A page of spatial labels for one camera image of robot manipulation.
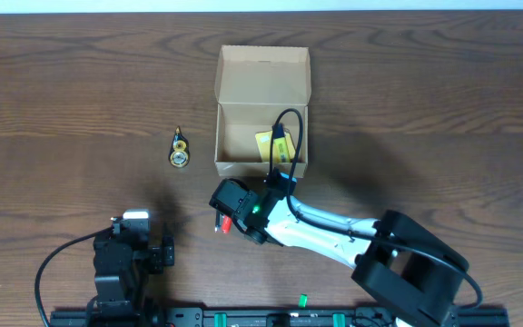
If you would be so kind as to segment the black yellow correction tape dispenser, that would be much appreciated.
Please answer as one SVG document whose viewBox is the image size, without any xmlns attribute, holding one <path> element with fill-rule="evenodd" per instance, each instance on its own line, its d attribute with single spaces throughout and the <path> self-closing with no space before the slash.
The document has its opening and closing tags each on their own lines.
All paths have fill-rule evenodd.
<svg viewBox="0 0 523 327">
<path fill-rule="evenodd" d="M 175 168 L 183 168 L 190 161 L 189 142 L 183 136 L 181 127 L 177 126 L 169 152 L 169 162 Z"/>
</svg>

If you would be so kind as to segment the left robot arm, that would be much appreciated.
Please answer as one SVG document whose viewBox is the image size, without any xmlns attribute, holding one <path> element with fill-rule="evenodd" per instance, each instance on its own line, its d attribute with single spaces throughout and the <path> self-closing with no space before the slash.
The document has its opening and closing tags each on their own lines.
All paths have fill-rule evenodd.
<svg viewBox="0 0 523 327">
<path fill-rule="evenodd" d="M 166 234 L 158 245 L 150 245 L 149 236 L 148 220 L 122 218 L 113 221 L 110 232 L 94 238 L 94 284 L 103 317 L 140 316 L 149 277 L 174 265 L 173 237 Z"/>
</svg>

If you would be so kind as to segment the yellow sticky note pad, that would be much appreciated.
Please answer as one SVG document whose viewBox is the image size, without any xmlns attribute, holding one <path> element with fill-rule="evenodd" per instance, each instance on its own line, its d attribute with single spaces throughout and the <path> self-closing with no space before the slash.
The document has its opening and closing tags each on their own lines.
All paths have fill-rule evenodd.
<svg viewBox="0 0 523 327">
<path fill-rule="evenodd" d="M 255 139 L 261 160 L 263 162 L 268 162 L 270 160 L 271 131 L 257 133 L 255 135 Z M 294 143 L 292 141 L 291 134 L 288 131 L 285 132 L 283 139 L 287 145 L 286 153 L 288 155 L 288 159 L 286 160 L 286 163 L 290 163 L 295 155 Z M 273 142 L 272 160 L 275 163 L 282 163 L 281 150 L 277 140 Z"/>
</svg>

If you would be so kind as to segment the yellow blue highlighter marker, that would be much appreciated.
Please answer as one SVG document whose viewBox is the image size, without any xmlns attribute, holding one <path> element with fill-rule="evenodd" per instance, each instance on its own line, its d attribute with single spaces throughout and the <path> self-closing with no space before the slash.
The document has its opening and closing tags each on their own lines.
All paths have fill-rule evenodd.
<svg viewBox="0 0 523 327">
<path fill-rule="evenodd" d="M 272 130 L 272 160 L 276 163 L 289 163 L 290 152 L 286 133 L 281 123 L 277 123 Z"/>
</svg>

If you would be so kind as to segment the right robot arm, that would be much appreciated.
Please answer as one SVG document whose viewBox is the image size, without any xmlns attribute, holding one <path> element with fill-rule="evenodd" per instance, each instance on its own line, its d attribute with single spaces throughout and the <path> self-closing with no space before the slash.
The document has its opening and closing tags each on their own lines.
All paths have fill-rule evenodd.
<svg viewBox="0 0 523 327">
<path fill-rule="evenodd" d="M 302 248 L 350 267 L 355 283 L 412 326 L 445 325 L 469 278 L 460 254 L 402 213 L 350 218 L 243 190 L 215 195 L 210 204 L 257 244 Z"/>
</svg>

